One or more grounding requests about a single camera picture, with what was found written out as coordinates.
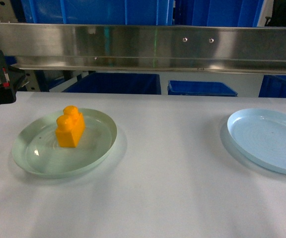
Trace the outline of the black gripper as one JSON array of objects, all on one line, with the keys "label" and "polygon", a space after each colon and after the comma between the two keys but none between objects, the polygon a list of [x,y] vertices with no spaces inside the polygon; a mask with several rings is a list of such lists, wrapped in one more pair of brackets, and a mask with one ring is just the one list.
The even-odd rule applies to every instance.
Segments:
[{"label": "black gripper", "polygon": [[24,70],[6,63],[0,50],[0,104],[11,104],[16,101],[16,92],[26,79]]}]

